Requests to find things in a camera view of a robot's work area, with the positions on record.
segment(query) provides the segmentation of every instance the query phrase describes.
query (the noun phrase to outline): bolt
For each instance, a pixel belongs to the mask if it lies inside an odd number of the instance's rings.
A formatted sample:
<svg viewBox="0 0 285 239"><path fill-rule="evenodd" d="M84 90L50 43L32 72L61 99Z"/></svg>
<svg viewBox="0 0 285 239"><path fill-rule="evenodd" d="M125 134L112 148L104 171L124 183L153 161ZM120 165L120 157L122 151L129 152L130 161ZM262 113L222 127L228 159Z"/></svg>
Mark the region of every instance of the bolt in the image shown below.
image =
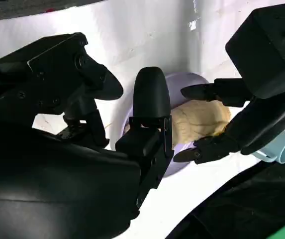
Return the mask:
<svg viewBox="0 0 285 239"><path fill-rule="evenodd" d="M54 104L54 105L59 105L59 103L60 103L59 98L53 99L53 104Z"/></svg>
<svg viewBox="0 0 285 239"><path fill-rule="evenodd" d="M19 99L24 99L26 97L26 94L25 94L24 91L19 91L17 93L17 96L18 96Z"/></svg>
<svg viewBox="0 0 285 239"><path fill-rule="evenodd" d="M201 156L201 154L199 152L197 152L197 151L194 152L194 157L195 158L199 158L200 156Z"/></svg>
<svg viewBox="0 0 285 239"><path fill-rule="evenodd" d="M87 55L81 55L79 58L78 58L78 68L81 69L83 67L86 67L87 63L89 61L89 58Z"/></svg>

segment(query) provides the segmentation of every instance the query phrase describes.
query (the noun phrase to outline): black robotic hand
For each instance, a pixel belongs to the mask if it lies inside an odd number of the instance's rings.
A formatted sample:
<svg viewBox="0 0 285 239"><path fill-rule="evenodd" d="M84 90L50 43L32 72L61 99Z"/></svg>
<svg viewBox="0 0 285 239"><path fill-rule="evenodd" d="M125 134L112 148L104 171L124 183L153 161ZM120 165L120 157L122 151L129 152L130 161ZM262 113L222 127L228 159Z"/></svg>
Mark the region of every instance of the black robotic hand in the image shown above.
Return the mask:
<svg viewBox="0 0 285 239"><path fill-rule="evenodd" d="M226 51L242 79L216 79L181 92L188 99L219 100L225 106L250 103L222 134L195 141L196 148L180 152L174 161L204 163L237 151L248 155L285 129L285 4L254 10Z"/></svg>

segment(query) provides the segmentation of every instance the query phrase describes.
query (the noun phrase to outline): screw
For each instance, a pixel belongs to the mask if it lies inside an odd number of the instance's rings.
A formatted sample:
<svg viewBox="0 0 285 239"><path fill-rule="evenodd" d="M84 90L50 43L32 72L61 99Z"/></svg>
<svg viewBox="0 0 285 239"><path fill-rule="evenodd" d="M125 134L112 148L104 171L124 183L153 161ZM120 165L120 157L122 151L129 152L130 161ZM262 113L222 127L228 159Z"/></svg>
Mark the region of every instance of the screw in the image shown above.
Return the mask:
<svg viewBox="0 0 285 239"><path fill-rule="evenodd" d="M18 96L19 99L24 99L26 97L26 94L25 94L24 91L19 91L17 93L17 96Z"/></svg>
<svg viewBox="0 0 285 239"><path fill-rule="evenodd" d="M60 103L59 98L53 99L53 104L54 104L54 105L59 105L59 103Z"/></svg>
<svg viewBox="0 0 285 239"><path fill-rule="evenodd" d="M201 154L199 152L197 152L197 151L194 152L194 157L195 158L199 158L200 156L201 156Z"/></svg>

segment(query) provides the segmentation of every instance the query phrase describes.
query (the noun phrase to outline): tan fabric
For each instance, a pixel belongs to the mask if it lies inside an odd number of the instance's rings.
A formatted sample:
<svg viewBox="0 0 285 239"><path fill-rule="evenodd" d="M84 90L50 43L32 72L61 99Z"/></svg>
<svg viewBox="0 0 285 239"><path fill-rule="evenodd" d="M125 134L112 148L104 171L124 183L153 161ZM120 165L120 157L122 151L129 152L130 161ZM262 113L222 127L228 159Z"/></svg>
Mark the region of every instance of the tan fabric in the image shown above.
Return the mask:
<svg viewBox="0 0 285 239"><path fill-rule="evenodd" d="M228 107L219 101L188 101L171 110L172 148L223 131L231 118ZM124 132L130 129L126 125Z"/></svg>

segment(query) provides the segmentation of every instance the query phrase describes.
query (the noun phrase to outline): white backdrop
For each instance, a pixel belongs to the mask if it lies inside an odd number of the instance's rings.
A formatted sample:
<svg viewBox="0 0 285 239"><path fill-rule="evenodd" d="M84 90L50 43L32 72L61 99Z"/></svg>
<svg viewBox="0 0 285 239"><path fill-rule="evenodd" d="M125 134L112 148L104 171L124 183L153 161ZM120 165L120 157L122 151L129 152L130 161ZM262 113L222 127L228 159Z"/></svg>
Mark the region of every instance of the white backdrop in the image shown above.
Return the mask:
<svg viewBox="0 0 285 239"><path fill-rule="evenodd" d="M2 20L0 57L43 36L83 32L89 42L88 54L106 65L125 91L117 101L97 101L112 148L122 114L131 104L135 76L142 67L159 66L166 74L191 71L210 82L217 77L238 77L225 52L225 43L253 9L282 2L285 1L107 0ZM235 115L239 110L231 111ZM38 116L34 126L57 133L64 123L60 116ZM218 162L190 164L149 193L140 216L118 238L164 238L194 207L256 162L252 156L232 154Z"/></svg>

